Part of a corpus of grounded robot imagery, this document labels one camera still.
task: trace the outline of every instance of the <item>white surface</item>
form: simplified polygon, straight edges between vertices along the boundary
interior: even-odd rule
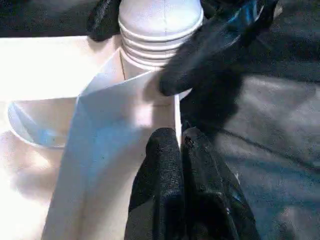
[[[172,127],[180,139],[179,97],[158,92],[158,72],[125,80],[120,60],[77,100],[42,240],[122,240],[150,135]]]
[[[0,101],[76,97],[119,45],[118,36],[0,38]]]
[[[58,178],[62,150],[20,141],[0,102],[0,223],[3,240],[40,240]]]

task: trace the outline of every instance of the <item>white bowl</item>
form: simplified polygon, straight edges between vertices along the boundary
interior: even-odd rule
[[[10,130],[23,142],[44,148],[64,148],[76,98],[10,102],[6,108]]]

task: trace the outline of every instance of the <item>white container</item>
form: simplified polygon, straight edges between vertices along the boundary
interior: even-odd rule
[[[74,114],[76,98],[14,101],[6,109],[10,130],[36,147],[63,148]]]
[[[134,62],[163,67],[202,24],[200,0],[122,0],[122,47]]]
[[[124,239],[150,135],[171,127],[180,140],[179,97],[158,92],[158,72],[126,79],[122,65],[118,49],[77,99],[42,240]]]

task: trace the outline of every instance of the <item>white cardboard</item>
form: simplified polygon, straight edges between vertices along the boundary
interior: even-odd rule
[[[158,72],[125,80],[119,49],[78,97],[43,240],[122,240],[134,177],[156,129],[176,129],[179,97]]]

